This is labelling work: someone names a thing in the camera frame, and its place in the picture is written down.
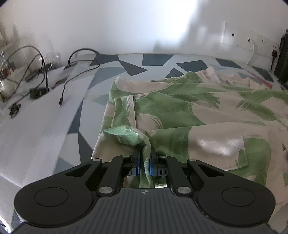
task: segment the cable connector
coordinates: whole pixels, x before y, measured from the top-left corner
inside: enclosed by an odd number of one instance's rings
[[[62,106],[62,103],[63,103],[63,97],[61,97],[59,100],[59,106]]]
[[[254,43],[254,41],[253,41],[252,39],[248,38],[248,42],[250,42],[250,43],[253,45],[253,52],[252,52],[252,55],[251,55],[250,59],[249,59],[248,62],[246,63],[247,65],[248,65],[248,63],[251,61],[251,59],[252,59],[252,57],[253,57],[253,55],[254,55],[254,53],[255,53],[255,43]]]
[[[17,113],[19,112],[19,109],[21,108],[21,104],[17,104],[17,102],[14,102],[11,106],[9,106],[9,110],[10,110],[10,117],[11,119],[13,119]]]
[[[277,58],[277,51],[273,50],[271,55],[272,55],[272,63],[271,63],[270,71],[272,71],[272,67],[273,67],[274,61]]]

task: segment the gray triangle pattern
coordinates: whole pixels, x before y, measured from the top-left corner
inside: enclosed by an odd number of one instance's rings
[[[226,68],[224,67],[219,67],[213,64],[209,64],[210,66],[212,66],[214,68],[215,71],[222,71],[222,70],[226,70]]]
[[[127,63],[127,62],[124,62],[124,61],[121,61],[121,60],[119,60],[119,62],[124,67],[124,69],[129,74],[129,76],[134,76],[134,75],[137,75],[139,73],[147,71],[147,69],[139,67],[139,66],[136,66],[136,65],[131,64],[131,63]]]
[[[107,102],[109,101],[109,94],[104,94],[100,97],[93,99],[92,101],[102,106],[106,106]]]
[[[81,118],[81,111],[82,111],[82,105],[83,105],[83,101],[81,102],[76,115],[72,121],[72,124],[68,130],[68,134],[70,133],[78,133],[79,132],[79,127],[80,127],[80,118]]]
[[[95,66],[104,63],[118,61],[119,57],[117,54],[97,54],[94,58],[94,61],[90,64],[90,66]]]
[[[182,69],[184,69],[185,71],[191,71],[191,72],[198,72],[200,70],[205,70],[208,68],[207,65],[203,62],[203,60],[177,63],[177,65]]]
[[[79,144],[79,154],[80,162],[84,163],[91,160],[93,149],[89,146],[82,134],[78,133],[78,144]]]
[[[142,66],[163,66],[173,54],[143,54]]]
[[[184,75],[182,72],[178,71],[177,69],[173,68],[169,74],[166,76],[166,78],[171,78],[171,77],[180,77]]]
[[[241,72],[238,72],[239,76],[242,78],[242,79],[245,79],[247,77],[250,77],[253,81],[255,81],[256,83],[258,84],[262,84],[261,81],[259,81],[257,78],[253,77],[253,76],[250,76],[250,75],[246,75],[246,74],[243,74]]]
[[[70,163],[59,157],[54,169],[54,174],[65,171],[71,167],[73,167],[73,165],[71,165]]]
[[[104,80],[107,80],[113,76],[119,75],[125,72],[125,69],[122,67],[103,67],[99,68],[94,74],[94,78],[88,89],[91,89],[95,85],[101,83]]]

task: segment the metal screw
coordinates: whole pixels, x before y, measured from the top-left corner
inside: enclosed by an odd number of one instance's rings
[[[189,187],[186,187],[186,186],[182,186],[182,187],[179,187],[177,189],[177,191],[179,193],[182,193],[182,194],[187,194],[187,193],[190,193],[191,192],[191,189]]]
[[[99,192],[104,193],[104,194],[108,194],[113,192],[113,189],[109,186],[103,186],[101,188],[99,188]]]

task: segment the charging cable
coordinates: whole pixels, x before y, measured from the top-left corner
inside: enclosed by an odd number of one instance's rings
[[[65,87],[66,87],[66,84],[67,84],[69,81],[73,80],[74,78],[78,77],[79,75],[81,75],[81,74],[83,74],[83,73],[85,73],[85,72],[92,71],[92,70],[94,70],[94,69],[96,69],[96,68],[98,68],[98,67],[100,66],[100,63],[95,60],[96,57],[97,57],[97,55],[99,54],[97,50],[94,50],[94,49],[91,49],[91,48],[81,48],[81,49],[79,49],[79,50],[74,51],[74,52],[70,55],[70,57],[69,57],[69,59],[68,59],[68,65],[67,65],[66,67],[71,67],[72,65],[71,65],[71,63],[70,63],[70,60],[71,60],[72,56],[73,56],[74,54],[76,54],[77,52],[83,51],[83,50],[88,50],[88,51],[94,52],[94,53],[96,54],[94,60],[76,60],[76,61],[74,61],[74,62],[72,62],[72,63],[75,63],[75,62],[78,62],[78,61],[94,61],[94,62],[96,62],[96,63],[98,63],[98,64],[97,64],[96,67],[91,68],[91,69],[88,69],[88,70],[83,71],[83,72],[80,72],[79,74],[73,76],[72,78],[70,78],[69,80],[67,80],[67,81],[65,82],[64,87],[63,87],[63,91],[62,91],[62,95],[61,95],[61,98],[60,98],[60,100],[59,100],[59,106],[62,106],[62,103],[63,103],[63,95],[64,95]]]
[[[253,55],[254,55],[254,53],[255,53],[255,43],[254,43],[254,41],[252,40],[252,39],[248,39],[248,41],[250,42],[250,43],[252,43],[252,45],[253,45],[253,52],[252,52],[252,55],[251,55],[251,57],[250,57],[250,59],[248,60],[248,62],[246,63],[247,65],[248,65],[248,63],[251,61],[251,59],[252,59],[252,57],[253,57]]]

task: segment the wall outlet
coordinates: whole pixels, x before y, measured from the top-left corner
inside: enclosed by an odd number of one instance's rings
[[[249,38],[255,43],[255,53],[272,57],[272,51],[279,50],[280,45],[278,43],[258,34],[257,32],[225,22],[222,43],[253,51],[253,45],[248,41]]]

